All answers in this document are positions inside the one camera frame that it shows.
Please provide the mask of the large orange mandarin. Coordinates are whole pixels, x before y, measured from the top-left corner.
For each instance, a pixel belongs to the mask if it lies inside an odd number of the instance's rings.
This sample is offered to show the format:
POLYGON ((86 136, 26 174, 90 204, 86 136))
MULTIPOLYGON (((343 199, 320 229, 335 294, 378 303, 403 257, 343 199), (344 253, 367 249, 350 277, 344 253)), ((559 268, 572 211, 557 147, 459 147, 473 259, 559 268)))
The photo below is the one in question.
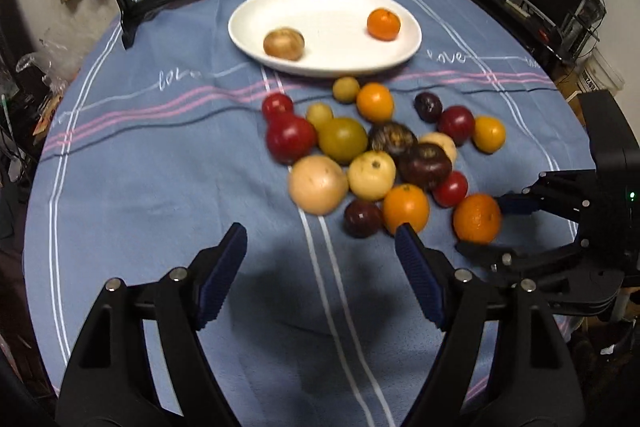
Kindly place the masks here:
POLYGON ((502 213, 498 202, 488 194, 466 196, 452 214, 452 227, 463 242, 489 244, 502 227, 502 213))

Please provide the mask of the small red tomato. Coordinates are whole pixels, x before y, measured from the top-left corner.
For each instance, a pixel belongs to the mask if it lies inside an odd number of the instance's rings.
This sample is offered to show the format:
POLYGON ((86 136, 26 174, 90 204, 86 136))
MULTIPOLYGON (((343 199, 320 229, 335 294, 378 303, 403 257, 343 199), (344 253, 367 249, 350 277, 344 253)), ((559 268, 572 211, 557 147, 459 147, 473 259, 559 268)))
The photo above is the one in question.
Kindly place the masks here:
POLYGON ((469 191, 469 182, 466 176, 454 170, 447 178, 439 183, 432 191, 435 202, 442 208, 452 208, 465 199, 469 191))
POLYGON ((292 98, 281 92, 268 94, 262 101, 262 116, 265 121, 272 121, 284 114, 294 113, 292 98))

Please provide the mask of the yellow-orange tomato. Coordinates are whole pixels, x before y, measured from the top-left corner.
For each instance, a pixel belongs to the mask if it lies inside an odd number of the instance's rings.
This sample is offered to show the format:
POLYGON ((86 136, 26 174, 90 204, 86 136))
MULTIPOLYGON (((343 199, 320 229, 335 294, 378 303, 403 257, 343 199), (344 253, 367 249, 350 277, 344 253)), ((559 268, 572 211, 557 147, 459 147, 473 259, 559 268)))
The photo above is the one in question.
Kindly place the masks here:
POLYGON ((477 116, 472 141, 481 152, 488 155, 496 153, 506 143, 506 127, 498 118, 477 116))

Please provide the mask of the large dark purple fruit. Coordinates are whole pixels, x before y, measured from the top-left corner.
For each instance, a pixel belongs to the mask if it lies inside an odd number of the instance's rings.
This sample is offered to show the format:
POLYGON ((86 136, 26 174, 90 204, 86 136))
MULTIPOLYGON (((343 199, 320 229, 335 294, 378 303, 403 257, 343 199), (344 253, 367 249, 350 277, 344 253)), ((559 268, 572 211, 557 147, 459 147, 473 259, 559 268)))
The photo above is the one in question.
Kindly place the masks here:
POLYGON ((398 159, 397 170, 406 183, 432 191, 452 171, 451 160, 442 147, 434 143, 416 143, 398 159))

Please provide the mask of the dark red plum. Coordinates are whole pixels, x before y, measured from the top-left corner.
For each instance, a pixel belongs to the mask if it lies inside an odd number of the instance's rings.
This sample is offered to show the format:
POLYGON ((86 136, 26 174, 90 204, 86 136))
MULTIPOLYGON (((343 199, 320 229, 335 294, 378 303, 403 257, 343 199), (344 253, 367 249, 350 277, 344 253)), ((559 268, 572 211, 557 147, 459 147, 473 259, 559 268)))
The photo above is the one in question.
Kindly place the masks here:
POLYGON ((471 111, 462 105, 449 106, 444 109, 437 121, 437 130, 446 134, 460 146, 468 141, 475 130, 475 118, 471 111))

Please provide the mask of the pale beige small fruit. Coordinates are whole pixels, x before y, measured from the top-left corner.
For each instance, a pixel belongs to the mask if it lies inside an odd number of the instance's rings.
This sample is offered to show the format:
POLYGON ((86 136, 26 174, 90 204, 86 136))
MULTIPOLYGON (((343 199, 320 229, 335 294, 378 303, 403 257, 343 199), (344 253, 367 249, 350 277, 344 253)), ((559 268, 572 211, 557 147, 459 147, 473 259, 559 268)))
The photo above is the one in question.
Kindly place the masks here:
POLYGON ((449 135, 446 135, 442 132, 434 131, 422 135, 419 139, 419 142, 438 145, 446 153, 451 162, 451 165, 454 165, 456 163, 458 157, 457 145, 449 135))

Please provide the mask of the dark purple plum front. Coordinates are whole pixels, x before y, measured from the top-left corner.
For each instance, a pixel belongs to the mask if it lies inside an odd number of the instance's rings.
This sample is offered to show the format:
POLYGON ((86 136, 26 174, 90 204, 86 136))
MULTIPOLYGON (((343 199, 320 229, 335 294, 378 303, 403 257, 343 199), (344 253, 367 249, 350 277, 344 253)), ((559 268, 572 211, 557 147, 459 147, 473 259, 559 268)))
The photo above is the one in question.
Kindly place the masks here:
POLYGON ((352 200, 343 213, 343 228, 356 239, 365 239, 381 231, 383 213, 375 202, 363 199, 352 200))

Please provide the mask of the large beige round fruit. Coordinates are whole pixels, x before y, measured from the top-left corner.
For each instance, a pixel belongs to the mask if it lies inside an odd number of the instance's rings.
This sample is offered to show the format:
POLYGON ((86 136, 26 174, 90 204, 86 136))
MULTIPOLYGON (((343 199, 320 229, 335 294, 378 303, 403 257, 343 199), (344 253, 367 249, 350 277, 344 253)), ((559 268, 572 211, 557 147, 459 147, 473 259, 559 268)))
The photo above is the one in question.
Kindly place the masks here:
POLYGON ((343 168, 323 155, 306 156, 288 174, 288 195, 301 210, 325 216, 343 202, 349 190, 343 168))

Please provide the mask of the dark brown speckled fruit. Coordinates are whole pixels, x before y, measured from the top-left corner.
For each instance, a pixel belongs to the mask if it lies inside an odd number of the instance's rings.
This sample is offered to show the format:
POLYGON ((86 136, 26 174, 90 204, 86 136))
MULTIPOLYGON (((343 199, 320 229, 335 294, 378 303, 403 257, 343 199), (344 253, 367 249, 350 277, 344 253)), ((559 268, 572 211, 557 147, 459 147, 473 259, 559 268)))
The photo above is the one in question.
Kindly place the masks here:
POLYGON ((368 140, 370 150, 384 152, 394 159, 407 153, 418 141, 407 126, 391 120, 374 124, 368 133, 368 140))

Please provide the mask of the olive green tomato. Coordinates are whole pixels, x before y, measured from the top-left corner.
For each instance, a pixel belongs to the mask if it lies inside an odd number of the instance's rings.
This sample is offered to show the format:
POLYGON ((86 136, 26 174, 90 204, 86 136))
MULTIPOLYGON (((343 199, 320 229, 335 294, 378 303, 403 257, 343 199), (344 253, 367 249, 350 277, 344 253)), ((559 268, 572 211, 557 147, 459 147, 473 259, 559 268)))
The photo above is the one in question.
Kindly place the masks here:
POLYGON ((320 128, 318 144, 324 155, 346 166, 367 150, 368 134, 358 120, 338 117, 320 128))

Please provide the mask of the small yellow-green fruit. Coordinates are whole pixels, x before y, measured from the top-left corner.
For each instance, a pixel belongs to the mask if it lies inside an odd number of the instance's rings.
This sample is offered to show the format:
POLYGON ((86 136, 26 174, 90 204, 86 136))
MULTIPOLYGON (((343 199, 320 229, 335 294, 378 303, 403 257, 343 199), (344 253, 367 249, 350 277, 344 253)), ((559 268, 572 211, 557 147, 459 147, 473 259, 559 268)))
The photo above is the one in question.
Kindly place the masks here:
POLYGON ((317 102, 308 106, 306 110, 306 121, 319 131, 325 124, 334 118, 332 108, 322 102, 317 102))

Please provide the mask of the large red tomato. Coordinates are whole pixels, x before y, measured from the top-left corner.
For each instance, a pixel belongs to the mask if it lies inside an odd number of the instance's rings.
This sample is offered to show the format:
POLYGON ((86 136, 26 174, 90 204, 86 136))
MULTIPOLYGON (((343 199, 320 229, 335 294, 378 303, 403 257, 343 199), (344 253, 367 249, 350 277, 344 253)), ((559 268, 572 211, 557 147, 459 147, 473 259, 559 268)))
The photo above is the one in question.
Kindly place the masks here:
POLYGON ((316 144, 316 128, 305 118, 295 114, 274 117, 267 126, 267 148, 271 157, 280 164, 294 164, 307 156, 316 144))

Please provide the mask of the small orange on plate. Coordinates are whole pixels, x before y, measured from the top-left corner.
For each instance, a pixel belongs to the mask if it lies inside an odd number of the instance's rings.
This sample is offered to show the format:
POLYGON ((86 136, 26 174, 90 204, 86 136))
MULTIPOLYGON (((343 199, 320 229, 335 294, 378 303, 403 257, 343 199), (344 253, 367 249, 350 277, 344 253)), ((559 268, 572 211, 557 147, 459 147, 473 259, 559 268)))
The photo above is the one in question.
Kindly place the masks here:
POLYGON ((367 32, 375 39, 393 41, 401 30, 401 20, 394 12, 382 8, 373 10, 367 18, 367 32))

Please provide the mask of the white oval plate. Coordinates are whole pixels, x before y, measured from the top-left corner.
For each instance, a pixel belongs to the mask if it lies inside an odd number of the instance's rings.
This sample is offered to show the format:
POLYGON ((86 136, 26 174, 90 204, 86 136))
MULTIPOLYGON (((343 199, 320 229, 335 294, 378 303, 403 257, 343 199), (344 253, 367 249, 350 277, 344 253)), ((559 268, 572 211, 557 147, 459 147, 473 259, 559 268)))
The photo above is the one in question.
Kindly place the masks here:
POLYGON ((416 18, 394 0, 247 0, 230 16, 228 34, 243 53, 270 69, 294 76, 367 76, 407 62, 422 44, 416 18), (367 19, 388 9, 400 19, 392 41, 373 38, 367 19), (264 39, 270 31, 292 28, 305 46, 297 61, 270 56, 264 39))

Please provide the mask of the brown potato-like fruit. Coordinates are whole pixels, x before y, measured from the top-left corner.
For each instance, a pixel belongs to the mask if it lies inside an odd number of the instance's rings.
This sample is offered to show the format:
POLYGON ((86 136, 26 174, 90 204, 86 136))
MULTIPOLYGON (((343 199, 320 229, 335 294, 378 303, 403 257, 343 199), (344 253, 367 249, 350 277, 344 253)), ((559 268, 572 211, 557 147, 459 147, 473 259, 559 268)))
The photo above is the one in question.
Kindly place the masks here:
POLYGON ((298 61, 304 55, 305 39, 296 29, 281 27, 268 32, 262 47, 269 56, 298 61))

